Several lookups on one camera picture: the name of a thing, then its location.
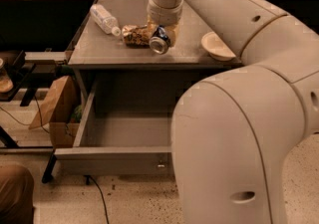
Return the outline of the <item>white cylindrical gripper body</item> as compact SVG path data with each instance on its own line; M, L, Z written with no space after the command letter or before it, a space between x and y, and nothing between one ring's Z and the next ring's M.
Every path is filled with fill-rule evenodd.
M158 25L177 24L182 11L183 0L149 0L147 12Z

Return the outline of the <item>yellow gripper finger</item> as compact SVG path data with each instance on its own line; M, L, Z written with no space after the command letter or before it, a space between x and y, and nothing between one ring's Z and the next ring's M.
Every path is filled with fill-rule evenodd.
M166 35L168 36L169 39L169 44L168 46L170 48L175 46L176 39L178 37L179 33L179 24L172 24L164 27Z
M147 33L148 33L149 38L151 38L153 36L153 34L157 30L158 26L159 25L152 19L151 16L147 17Z

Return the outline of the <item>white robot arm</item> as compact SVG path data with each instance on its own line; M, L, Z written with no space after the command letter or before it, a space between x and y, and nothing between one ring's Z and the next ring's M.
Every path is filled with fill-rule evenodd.
M185 224L287 224L282 168L319 131L319 39L265 0L150 0L160 25L187 3L242 66L189 88L172 115Z

